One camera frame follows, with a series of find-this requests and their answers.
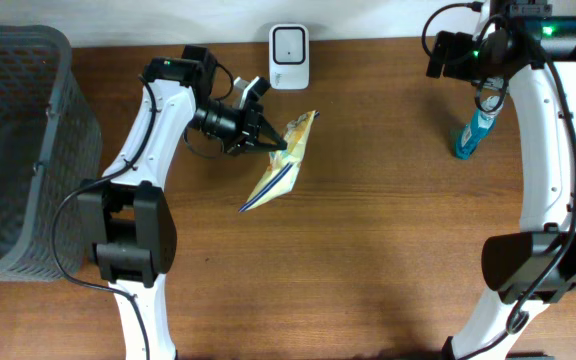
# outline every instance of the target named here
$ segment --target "bottle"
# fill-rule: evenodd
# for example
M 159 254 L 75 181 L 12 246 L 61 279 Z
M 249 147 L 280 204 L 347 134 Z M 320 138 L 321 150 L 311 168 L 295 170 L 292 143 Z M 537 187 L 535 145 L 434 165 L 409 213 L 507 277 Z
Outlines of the bottle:
M 485 110 L 491 110 L 499 101 L 499 96 L 491 96 L 486 99 L 481 107 Z M 503 105 L 493 113 L 485 113 L 479 109 L 475 111 L 470 124 L 462 130 L 455 144 L 455 153 L 462 160 L 468 160 L 470 155 L 477 149 L 479 142 L 485 138 L 495 127 L 497 116 L 501 112 Z

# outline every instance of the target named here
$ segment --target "robotic arm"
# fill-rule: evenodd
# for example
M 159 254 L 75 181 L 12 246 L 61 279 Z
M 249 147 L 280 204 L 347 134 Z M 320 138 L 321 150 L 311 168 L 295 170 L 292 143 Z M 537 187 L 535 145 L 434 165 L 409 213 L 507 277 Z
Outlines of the robotic arm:
M 479 107 L 484 87 L 500 91 L 500 103 L 506 93 L 513 97 L 524 201 L 521 232 L 486 241 L 488 288 L 442 356 L 500 360 L 530 321 L 576 290 L 576 17 L 551 16 L 545 0 L 468 7 L 481 11 L 479 36 L 440 32 L 427 76 L 443 70 L 471 82 Z
M 220 140 L 223 151 L 233 156 L 286 148 L 258 103 L 270 84 L 259 77 L 250 83 L 237 79 L 233 86 L 242 94 L 230 107 L 210 98 L 217 67 L 207 49 L 195 46 L 186 46 L 180 59 L 153 59 L 143 73 L 145 86 L 134 125 L 103 175 L 122 172 L 130 162 L 131 168 L 77 197 L 90 260 L 110 288 L 134 300 L 133 304 L 115 294 L 127 360 L 176 359 L 164 288 L 177 232 L 163 190 L 186 129 Z M 260 135 L 274 143 L 260 142 Z M 117 216 L 130 208 L 134 219 Z

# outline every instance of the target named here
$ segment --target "plastic bin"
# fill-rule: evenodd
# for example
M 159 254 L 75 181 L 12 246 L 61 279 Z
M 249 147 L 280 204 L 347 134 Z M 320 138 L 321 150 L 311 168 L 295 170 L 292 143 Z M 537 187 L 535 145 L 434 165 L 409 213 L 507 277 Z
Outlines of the plastic bin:
M 45 26 L 0 26 L 0 281 L 52 281 L 51 218 L 97 175 L 101 133 L 71 71 L 66 37 Z M 71 273 L 83 259 L 76 204 L 57 247 Z

